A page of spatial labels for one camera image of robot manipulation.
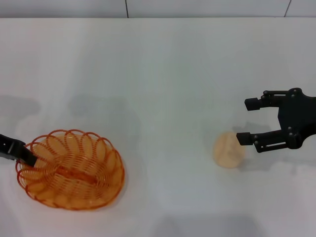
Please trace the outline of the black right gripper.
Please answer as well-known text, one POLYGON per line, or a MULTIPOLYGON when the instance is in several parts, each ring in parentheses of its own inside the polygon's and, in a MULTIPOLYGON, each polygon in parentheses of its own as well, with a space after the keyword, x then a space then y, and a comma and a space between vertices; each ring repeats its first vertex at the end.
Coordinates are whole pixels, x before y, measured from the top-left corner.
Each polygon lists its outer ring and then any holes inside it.
POLYGON ((307 96, 300 88, 289 91, 268 91, 258 98, 244 101, 248 111, 279 107, 281 130, 265 133, 237 133, 241 146, 254 145, 258 153, 285 148, 298 149, 310 136, 316 134, 316 98, 307 96))

